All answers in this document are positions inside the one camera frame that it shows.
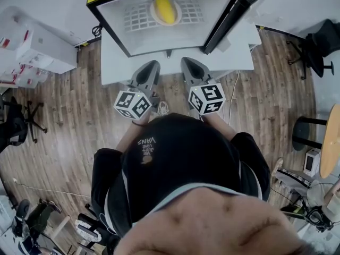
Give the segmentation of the person's left forearm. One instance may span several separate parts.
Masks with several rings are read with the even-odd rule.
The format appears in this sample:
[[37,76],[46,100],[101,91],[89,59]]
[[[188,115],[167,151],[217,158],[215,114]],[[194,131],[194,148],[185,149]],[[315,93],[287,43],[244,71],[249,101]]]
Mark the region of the person's left forearm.
[[132,121],[128,130],[125,132],[115,149],[124,153],[133,140],[141,133],[144,126],[149,122],[149,118],[150,116],[146,115],[138,121]]

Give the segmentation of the clear plastic storage bin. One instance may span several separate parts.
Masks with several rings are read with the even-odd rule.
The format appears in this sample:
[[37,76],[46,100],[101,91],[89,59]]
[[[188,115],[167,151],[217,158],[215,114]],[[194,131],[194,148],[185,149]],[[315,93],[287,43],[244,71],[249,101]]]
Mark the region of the clear plastic storage bin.
[[15,68],[0,73],[0,84],[23,88],[35,88],[38,83],[44,83],[50,74],[50,71],[26,64],[19,64]]
[[9,6],[0,13],[0,48],[15,51],[28,38],[27,17],[17,7]]

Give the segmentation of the yellow corn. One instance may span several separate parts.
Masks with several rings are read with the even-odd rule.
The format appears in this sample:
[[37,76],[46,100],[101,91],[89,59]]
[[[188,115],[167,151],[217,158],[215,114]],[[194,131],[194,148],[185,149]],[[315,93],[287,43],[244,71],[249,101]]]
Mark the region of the yellow corn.
[[176,20],[175,8],[170,0],[156,0],[156,9],[159,17],[167,24],[173,24]]

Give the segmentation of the small white screen device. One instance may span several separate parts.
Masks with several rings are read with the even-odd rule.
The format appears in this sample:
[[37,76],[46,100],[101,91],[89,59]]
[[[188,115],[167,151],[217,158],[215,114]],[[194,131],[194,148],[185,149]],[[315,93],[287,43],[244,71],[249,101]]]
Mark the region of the small white screen device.
[[315,176],[319,172],[320,152],[320,149],[311,149],[306,152],[303,172],[310,177]]

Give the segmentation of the white plate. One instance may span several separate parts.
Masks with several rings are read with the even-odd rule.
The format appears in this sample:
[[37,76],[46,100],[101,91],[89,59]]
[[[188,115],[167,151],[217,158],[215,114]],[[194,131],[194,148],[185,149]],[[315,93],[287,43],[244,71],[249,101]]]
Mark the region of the white plate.
[[176,14],[176,20],[173,24],[167,24],[159,17],[158,10],[156,9],[156,0],[153,0],[153,2],[151,3],[151,6],[150,6],[150,14],[151,14],[152,18],[158,24],[160,24],[162,26],[175,26],[180,22],[180,20],[182,18],[182,10],[181,10],[179,4],[177,3],[177,1],[176,0],[170,0],[170,1],[172,3],[173,8],[175,8],[175,14]]

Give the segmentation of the black mini fridge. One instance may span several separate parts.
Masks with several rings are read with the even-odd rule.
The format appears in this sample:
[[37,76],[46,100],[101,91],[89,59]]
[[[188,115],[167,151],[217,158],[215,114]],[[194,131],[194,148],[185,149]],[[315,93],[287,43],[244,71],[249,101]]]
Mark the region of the black mini fridge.
[[147,1],[87,0],[87,7],[128,57],[187,48],[210,54],[259,0],[198,0],[203,23],[125,32],[125,8]]

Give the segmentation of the person's right forearm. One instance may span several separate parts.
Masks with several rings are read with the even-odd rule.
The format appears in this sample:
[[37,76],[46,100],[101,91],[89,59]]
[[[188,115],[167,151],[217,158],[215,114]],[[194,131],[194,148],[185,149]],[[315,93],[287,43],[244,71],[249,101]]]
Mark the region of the person's right forearm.
[[203,121],[217,131],[219,131],[227,140],[231,141],[237,132],[230,127],[217,113],[211,113],[202,117]]

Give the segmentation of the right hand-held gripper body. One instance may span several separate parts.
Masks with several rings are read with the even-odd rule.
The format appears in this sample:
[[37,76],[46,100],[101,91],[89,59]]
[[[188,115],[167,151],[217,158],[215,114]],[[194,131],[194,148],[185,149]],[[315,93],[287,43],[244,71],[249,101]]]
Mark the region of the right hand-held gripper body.
[[223,107],[226,97],[221,83],[212,81],[202,84],[187,82],[189,109],[199,115],[217,113]]

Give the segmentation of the small white side table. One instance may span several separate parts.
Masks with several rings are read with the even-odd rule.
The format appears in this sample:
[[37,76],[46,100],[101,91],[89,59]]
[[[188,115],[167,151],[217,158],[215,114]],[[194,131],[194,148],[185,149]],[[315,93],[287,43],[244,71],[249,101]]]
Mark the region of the small white side table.
[[248,42],[249,48],[253,50],[255,47],[262,44],[261,38],[259,35],[259,30],[256,27],[256,25],[253,23],[248,24],[247,28],[248,28],[246,32],[247,42]]

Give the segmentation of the dark desk with wooden leg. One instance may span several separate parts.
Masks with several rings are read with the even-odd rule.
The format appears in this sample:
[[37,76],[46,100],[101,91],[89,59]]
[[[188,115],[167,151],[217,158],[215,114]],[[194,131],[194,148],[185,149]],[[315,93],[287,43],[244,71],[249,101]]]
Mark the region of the dark desk with wooden leg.
[[61,248],[59,244],[56,242],[56,237],[65,227],[65,225],[70,221],[70,215],[66,215],[66,217],[57,225],[55,228],[47,227],[47,230],[38,237],[38,243],[45,248],[55,249],[59,255],[66,255],[66,252]]

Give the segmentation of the black chair with patterned cushion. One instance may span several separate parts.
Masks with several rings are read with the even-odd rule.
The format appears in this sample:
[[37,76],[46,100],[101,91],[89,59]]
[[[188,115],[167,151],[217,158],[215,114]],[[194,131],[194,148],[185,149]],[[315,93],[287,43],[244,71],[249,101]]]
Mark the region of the black chair with patterned cushion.
[[112,231],[107,225],[97,218],[91,204],[87,203],[85,209],[94,216],[89,217],[86,214],[80,213],[75,221],[76,232],[82,237],[83,241],[78,242],[78,253],[82,250],[85,255],[94,255],[95,244],[104,247],[101,255],[113,255],[114,249],[119,242],[119,236]]

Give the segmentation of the white cardboard box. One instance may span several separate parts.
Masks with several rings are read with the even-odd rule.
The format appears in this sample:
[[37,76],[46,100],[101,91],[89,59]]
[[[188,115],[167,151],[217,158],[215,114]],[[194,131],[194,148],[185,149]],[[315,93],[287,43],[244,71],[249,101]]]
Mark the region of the white cardboard box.
[[33,24],[16,60],[25,65],[63,74],[77,67],[78,50],[45,28]]

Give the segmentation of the round wooden table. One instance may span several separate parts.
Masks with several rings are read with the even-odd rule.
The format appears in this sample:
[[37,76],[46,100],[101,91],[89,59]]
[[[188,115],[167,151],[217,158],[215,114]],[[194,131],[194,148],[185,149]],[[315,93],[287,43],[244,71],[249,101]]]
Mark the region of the round wooden table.
[[340,104],[335,104],[326,124],[321,148],[320,176],[325,179],[333,171],[340,158]]

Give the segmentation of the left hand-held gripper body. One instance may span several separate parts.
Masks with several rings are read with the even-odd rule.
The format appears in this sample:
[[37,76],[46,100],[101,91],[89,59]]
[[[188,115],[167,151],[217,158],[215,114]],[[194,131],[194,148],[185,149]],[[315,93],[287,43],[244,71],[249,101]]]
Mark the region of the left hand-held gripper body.
[[125,118],[140,120],[149,111],[157,112],[160,97],[156,84],[131,85],[120,83],[121,89],[116,97],[114,109]]

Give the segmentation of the black office chair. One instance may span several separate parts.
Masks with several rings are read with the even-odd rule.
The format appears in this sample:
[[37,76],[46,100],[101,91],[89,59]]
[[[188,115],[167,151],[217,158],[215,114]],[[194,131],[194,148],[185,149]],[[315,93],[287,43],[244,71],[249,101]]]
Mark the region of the black office chair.
[[340,50],[340,22],[333,23],[330,19],[327,19],[317,32],[308,34],[299,45],[292,41],[286,43],[292,45],[300,55],[299,58],[288,60],[287,63],[292,65],[298,61],[302,62],[302,80],[307,78],[307,68],[312,68],[321,78],[324,76],[325,69],[331,70],[332,75],[335,74],[334,64],[325,65],[324,58]]
[[11,97],[10,101],[5,101],[0,96],[0,154],[8,146],[19,146],[23,144],[30,131],[32,141],[37,143],[34,137],[33,126],[47,133],[45,127],[41,127],[34,120],[34,116],[38,109],[44,107],[44,103],[38,103],[31,111],[32,101],[27,101],[26,106],[20,105],[15,97]]

